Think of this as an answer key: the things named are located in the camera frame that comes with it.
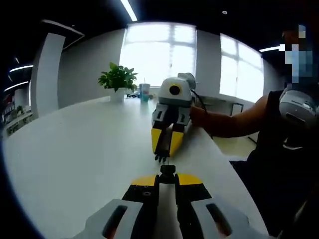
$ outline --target gray gripper housing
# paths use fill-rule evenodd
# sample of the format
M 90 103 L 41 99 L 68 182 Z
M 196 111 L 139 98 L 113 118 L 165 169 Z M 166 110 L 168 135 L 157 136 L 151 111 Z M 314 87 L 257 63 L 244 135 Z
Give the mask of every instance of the gray gripper housing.
M 143 203 L 113 199 L 103 208 L 90 216 L 82 232 L 72 237 L 73 239 L 105 239 L 103 234 L 111 225 L 119 210 L 124 214 L 117 226 L 114 239 L 130 239 L 137 216 Z
M 218 239 L 217 225 L 210 209 L 216 214 L 222 215 L 229 228 L 230 235 L 227 239 L 271 239 L 268 235 L 261 234 L 250 227 L 248 218 L 241 211 L 230 206 L 223 199 L 214 198 L 191 202 L 199 220 L 204 239 Z

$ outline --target white table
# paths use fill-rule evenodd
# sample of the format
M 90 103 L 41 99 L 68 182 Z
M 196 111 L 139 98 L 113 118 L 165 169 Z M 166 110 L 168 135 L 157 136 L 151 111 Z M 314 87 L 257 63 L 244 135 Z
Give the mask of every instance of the white table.
M 4 142 L 5 164 L 26 214 L 45 238 L 72 237 L 86 219 L 113 198 L 122 198 L 132 179 L 157 174 L 151 146 L 154 102 L 106 98 L 69 106 L 39 118 Z M 210 194 L 244 212 L 252 227 L 265 224 L 228 157 L 202 129 L 189 131 L 170 159 L 178 172 L 197 175 Z M 181 238 L 175 220 L 174 188 L 160 190 L 155 238 Z

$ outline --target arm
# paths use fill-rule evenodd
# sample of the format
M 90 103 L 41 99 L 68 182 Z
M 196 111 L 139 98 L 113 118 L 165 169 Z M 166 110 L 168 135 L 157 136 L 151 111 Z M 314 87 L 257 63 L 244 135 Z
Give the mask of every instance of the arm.
M 208 113 L 198 107 L 192 107 L 190 118 L 193 125 L 204 128 L 212 136 L 231 138 L 256 133 L 261 129 L 268 96 L 261 97 L 248 110 L 229 116 L 218 113 Z

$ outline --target black cable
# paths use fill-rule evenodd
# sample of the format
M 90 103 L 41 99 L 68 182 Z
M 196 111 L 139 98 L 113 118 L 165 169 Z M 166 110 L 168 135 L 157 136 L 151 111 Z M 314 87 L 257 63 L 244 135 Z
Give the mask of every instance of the black cable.
M 201 99 L 201 97 L 195 92 L 195 90 L 190 90 L 190 91 L 192 91 L 196 95 L 196 97 L 199 99 L 199 101 L 202 105 L 202 108 L 205 110 L 205 114 L 207 115 L 208 112 L 207 112 L 206 106 L 205 106 L 203 100 Z

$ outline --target bright window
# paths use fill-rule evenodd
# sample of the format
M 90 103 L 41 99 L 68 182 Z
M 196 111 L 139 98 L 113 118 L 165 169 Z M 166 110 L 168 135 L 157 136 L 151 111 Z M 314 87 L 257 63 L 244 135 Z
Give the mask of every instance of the bright window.
M 120 65 L 134 68 L 136 84 L 161 86 L 178 73 L 195 75 L 196 28 L 194 26 L 147 22 L 129 25 L 121 50 Z
M 264 91 L 264 67 L 259 52 L 221 34 L 219 93 L 256 102 Z

